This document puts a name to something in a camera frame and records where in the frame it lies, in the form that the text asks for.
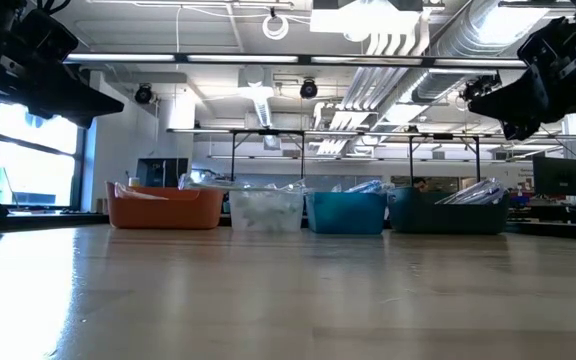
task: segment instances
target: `plastic container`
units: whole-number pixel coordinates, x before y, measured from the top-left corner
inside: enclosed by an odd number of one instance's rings
[[[178,190],[136,188],[139,192],[167,200],[122,199],[115,197],[115,185],[106,183],[110,224],[121,229],[207,230],[219,225],[223,192],[220,190]]]
[[[320,192],[306,196],[308,227],[319,234],[381,234],[386,196]]]
[[[392,228],[417,234],[498,234],[504,231],[510,197],[499,204],[436,205],[436,196],[406,187],[389,193]]]
[[[235,231],[301,230],[304,196],[284,191],[231,191],[230,216]]]

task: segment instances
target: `orange bin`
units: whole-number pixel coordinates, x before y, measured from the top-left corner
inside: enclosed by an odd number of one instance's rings
[[[219,225],[223,192],[140,187],[143,194],[168,200],[122,199],[115,184],[106,183],[108,213],[112,226],[121,229],[208,230]]]

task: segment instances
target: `window frame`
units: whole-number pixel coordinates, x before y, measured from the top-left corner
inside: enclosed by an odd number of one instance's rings
[[[46,210],[81,210],[81,195],[82,195],[82,181],[83,181],[83,171],[84,171],[84,151],[86,146],[86,132],[87,130],[82,128],[77,128],[77,147],[74,154],[70,154],[49,146],[40,145],[26,140],[16,139],[10,136],[0,134],[0,142],[6,142],[11,144],[16,144],[21,147],[25,147],[32,150],[37,150],[54,155],[65,155],[72,157],[75,162],[75,168],[73,169],[72,183],[70,186],[70,206],[62,205],[22,205],[21,208],[30,209],[46,209]],[[6,208],[16,209],[15,204],[3,204]]]

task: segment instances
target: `ceiling duct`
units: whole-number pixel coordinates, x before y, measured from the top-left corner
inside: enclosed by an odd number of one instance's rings
[[[473,0],[445,34],[430,48],[431,56],[495,57],[524,37],[548,9],[499,7],[500,0]],[[459,86],[460,73],[409,70],[390,94],[380,113],[390,123],[405,124]],[[413,102],[422,105],[404,105]]]

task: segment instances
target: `dark teal bin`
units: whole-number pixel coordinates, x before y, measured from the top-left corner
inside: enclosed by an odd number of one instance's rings
[[[308,227],[318,234],[381,234],[386,196],[313,193],[306,196]]]
[[[498,234],[504,231],[510,197],[499,204],[435,205],[437,197],[411,187],[394,189],[388,196],[392,228],[417,234]]]

